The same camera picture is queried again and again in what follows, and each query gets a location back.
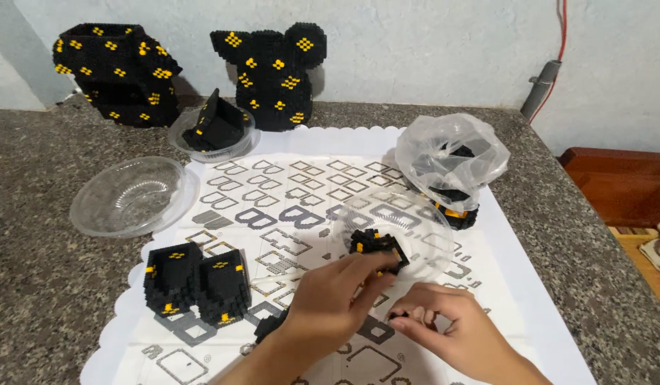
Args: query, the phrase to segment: right hand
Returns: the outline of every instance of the right hand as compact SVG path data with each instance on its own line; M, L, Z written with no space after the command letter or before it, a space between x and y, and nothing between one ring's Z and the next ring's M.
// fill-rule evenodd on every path
M416 283L387 314L408 314L390 325L474 380L493 385L551 384L506 342L468 291ZM434 323L438 314L452 321L442 334Z

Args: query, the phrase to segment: granite countertop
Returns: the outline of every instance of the granite countertop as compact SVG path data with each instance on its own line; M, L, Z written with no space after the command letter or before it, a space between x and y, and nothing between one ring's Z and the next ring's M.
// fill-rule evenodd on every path
M600 384L660 384L660 302L517 110L314 104L309 127L403 127L467 112L513 154L499 205ZM0 384L77 384L149 236L91 238L69 206L111 164L187 162L164 129L103 120L81 95L49 112L0 110Z

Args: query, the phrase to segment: plastic bowl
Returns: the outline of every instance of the plastic bowl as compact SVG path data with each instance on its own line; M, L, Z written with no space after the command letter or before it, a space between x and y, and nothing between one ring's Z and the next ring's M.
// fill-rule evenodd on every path
M180 117L173 122L171 128L169 128L169 143L179 151L188 154L190 158L197 162L215 163L236 158L250 152L257 144L259 144L261 132L256 129L254 117L247 110L240 108L240 111L245 113L249 120L244 122L244 135L242 135L242 139L240 139L239 142L230 147L225 147L224 149L212 152L198 152L193 150L187 143L185 143L183 133L195 127L199 111L200 109L194 109L182 113Z
M347 200L333 223L333 237L349 248L351 234L365 229L396 238L410 261L399 280L434 280L453 259L453 232L444 215L410 191L374 188Z
M73 225L92 236L131 238L175 223L197 199L198 178L160 156L127 160L104 169L71 204Z

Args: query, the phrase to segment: clear plastic bag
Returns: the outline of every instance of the clear plastic bag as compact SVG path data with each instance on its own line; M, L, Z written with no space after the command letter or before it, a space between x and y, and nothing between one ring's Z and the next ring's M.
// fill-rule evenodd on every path
M415 119L399 136L394 158L427 197L464 212L477 208L480 188L506 171L510 155L489 124L469 114L452 114ZM442 190L464 194L454 194L452 200Z

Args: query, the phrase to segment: pipe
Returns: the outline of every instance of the pipe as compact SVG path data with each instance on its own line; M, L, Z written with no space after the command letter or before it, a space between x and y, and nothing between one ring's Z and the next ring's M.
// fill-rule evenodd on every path
M532 77L530 79L530 83L534 83L534 85L532 86L530 95L520 109L520 112L525 118L530 119L535 114L551 84L556 80L558 70L562 64L560 60L551 60L544 65L539 77Z

